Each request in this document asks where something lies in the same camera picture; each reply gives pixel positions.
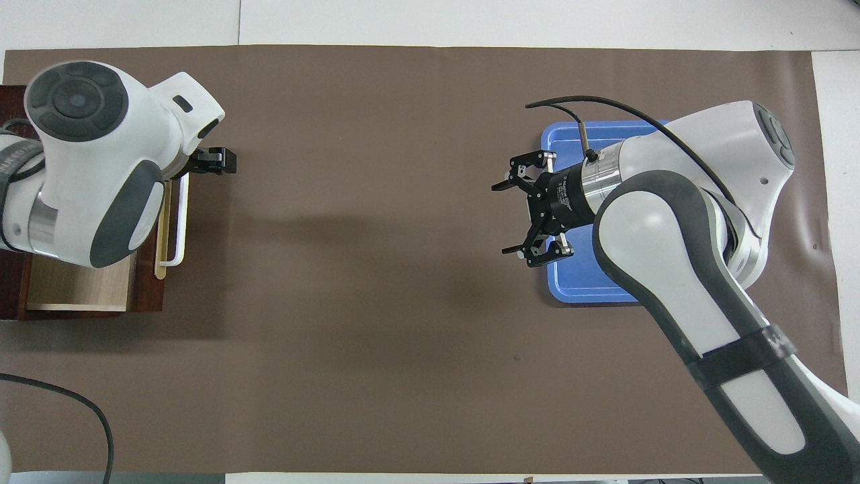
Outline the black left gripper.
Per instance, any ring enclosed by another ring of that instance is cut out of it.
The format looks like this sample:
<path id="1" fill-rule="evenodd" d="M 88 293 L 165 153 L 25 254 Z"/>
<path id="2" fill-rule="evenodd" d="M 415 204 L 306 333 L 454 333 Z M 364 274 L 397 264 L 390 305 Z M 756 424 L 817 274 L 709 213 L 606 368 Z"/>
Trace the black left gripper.
<path id="1" fill-rule="evenodd" d="M 189 173 L 206 174 L 208 162 L 204 157 L 208 155 L 207 150 L 196 149 L 189 157 L 185 165 L 180 169 L 180 176 Z M 228 148 L 210 148 L 210 172 L 216 175 L 237 173 L 237 154 Z"/>

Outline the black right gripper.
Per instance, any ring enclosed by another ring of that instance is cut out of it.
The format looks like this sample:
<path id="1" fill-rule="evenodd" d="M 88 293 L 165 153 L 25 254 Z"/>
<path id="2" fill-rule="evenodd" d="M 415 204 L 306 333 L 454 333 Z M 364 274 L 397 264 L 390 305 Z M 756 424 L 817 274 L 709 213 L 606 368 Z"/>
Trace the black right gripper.
<path id="1" fill-rule="evenodd" d="M 503 181 L 492 185 L 492 191 L 519 188 L 528 196 L 542 191 L 538 211 L 541 218 L 531 222 L 521 244 L 501 249 L 501 254 L 516 254 L 530 268 L 572 257 L 572 245 L 565 232 L 593 224 L 595 218 L 583 191 L 583 166 L 550 173 L 553 162 L 553 151 L 530 151 L 511 157 Z"/>

